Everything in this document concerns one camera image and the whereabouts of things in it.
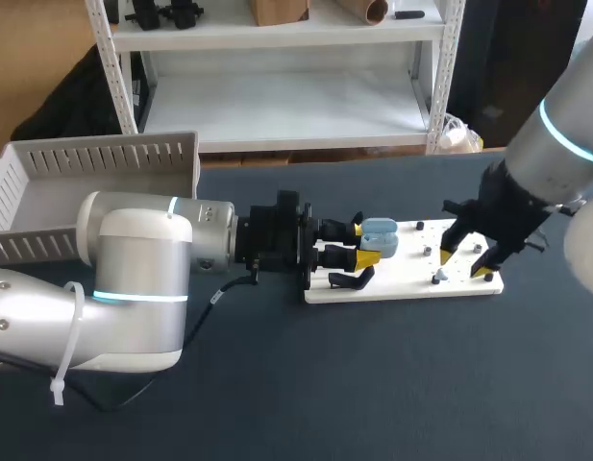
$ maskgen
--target white basket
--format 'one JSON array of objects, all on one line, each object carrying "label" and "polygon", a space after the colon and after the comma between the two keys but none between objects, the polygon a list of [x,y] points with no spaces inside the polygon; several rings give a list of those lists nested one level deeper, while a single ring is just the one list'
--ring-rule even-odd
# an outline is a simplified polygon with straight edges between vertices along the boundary
[{"label": "white basket", "polygon": [[91,192],[195,197],[199,174],[194,132],[11,142],[0,157],[0,265],[78,257],[76,217]]}]

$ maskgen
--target white plastic plate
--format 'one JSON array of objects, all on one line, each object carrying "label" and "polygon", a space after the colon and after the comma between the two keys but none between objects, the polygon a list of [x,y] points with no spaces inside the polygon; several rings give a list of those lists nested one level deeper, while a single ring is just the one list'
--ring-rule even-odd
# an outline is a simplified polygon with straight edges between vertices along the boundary
[{"label": "white plastic plate", "polygon": [[[471,233],[463,240],[452,259],[444,266],[447,280],[432,284],[432,276],[439,269],[439,243],[441,235],[454,223],[454,219],[425,221],[424,229],[416,229],[416,221],[398,223],[399,248],[397,253],[383,259],[375,266],[375,276],[362,290],[333,288],[328,282],[329,272],[319,269],[311,274],[311,289],[305,292],[307,303],[358,303],[384,300],[409,300],[416,298],[448,298],[458,296],[497,295],[504,289],[497,273],[492,281],[483,277],[470,279],[471,265],[480,257],[474,253],[476,244],[482,252],[488,248],[486,239]],[[322,250],[326,243],[318,242]],[[424,256],[425,247],[431,247],[430,256]],[[350,274],[355,277],[360,272]]]}]

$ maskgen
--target cardboard tube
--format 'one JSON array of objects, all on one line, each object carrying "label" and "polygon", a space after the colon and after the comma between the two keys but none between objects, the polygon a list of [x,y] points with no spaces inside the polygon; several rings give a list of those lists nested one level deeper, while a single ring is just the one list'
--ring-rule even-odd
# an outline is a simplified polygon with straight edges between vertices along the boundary
[{"label": "cardboard tube", "polygon": [[379,24],[388,13],[385,0],[336,0],[345,10],[355,14],[370,26]]}]

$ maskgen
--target black cable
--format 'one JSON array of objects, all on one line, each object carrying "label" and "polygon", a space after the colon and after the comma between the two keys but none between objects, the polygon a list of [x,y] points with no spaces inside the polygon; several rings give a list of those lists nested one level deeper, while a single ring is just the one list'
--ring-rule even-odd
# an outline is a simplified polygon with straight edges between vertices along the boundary
[{"label": "black cable", "polygon": [[[185,340],[183,341],[183,351],[185,349],[187,349],[187,347],[189,345],[191,345],[191,343],[193,343],[193,340],[195,339],[198,332],[200,331],[200,328],[202,328],[202,325],[205,323],[205,321],[209,317],[210,312],[212,311],[212,309],[214,308],[216,303],[219,301],[219,299],[223,296],[223,294],[226,291],[228,291],[230,288],[233,288],[234,286],[237,286],[237,285],[257,285],[257,284],[258,284],[258,267],[257,267],[257,265],[254,265],[254,268],[249,276],[239,277],[238,279],[231,280],[228,283],[226,283],[225,285],[223,285],[214,294],[214,296],[210,299],[209,303],[207,304],[205,309],[202,311],[202,314],[200,314],[200,317],[196,321],[195,325],[193,326],[191,331],[187,334]],[[13,367],[18,368],[23,371],[33,373],[35,375],[48,376],[50,378],[54,378],[55,373],[57,372],[56,370],[52,369],[51,367],[41,365],[36,362],[32,362],[30,360],[25,360],[23,358],[11,357],[11,356],[3,354],[3,353],[0,353],[0,362],[4,363],[6,365],[13,366]],[[121,402],[111,405],[111,406],[105,405],[104,403],[100,402],[98,399],[93,397],[89,393],[89,391],[87,389],[85,389],[85,387],[83,387],[81,384],[79,384],[75,379],[66,376],[63,381],[65,382],[66,389],[70,389],[70,390],[74,391],[76,394],[78,394],[83,400],[85,400],[94,409],[96,409],[97,411],[99,411],[101,413],[111,413],[111,412],[120,410],[124,406],[128,405],[129,403],[131,403],[132,401],[137,399],[149,387],[151,387],[151,385],[158,379],[158,377],[162,376],[163,374],[165,374],[171,370],[172,370],[172,368],[169,368],[167,370],[161,370],[160,372],[153,373],[151,375],[151,377],[149,378],[149,380],[147,381],[147,383],[144,384],[144,386],[142,386],[139,390],[137,390],[136,392],[131,394],[125,400],[122,400]]]}]

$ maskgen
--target screw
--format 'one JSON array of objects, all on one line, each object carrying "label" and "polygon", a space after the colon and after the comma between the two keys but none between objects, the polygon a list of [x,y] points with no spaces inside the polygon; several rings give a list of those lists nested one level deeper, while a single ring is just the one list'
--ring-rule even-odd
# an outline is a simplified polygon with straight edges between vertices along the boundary
[{"label": "screw", "polygon": [[0,330],[1,331],[5,331],[9,327],[10,327],[10,322],[8,322],[6,319],[1,319],[0,320]]}]

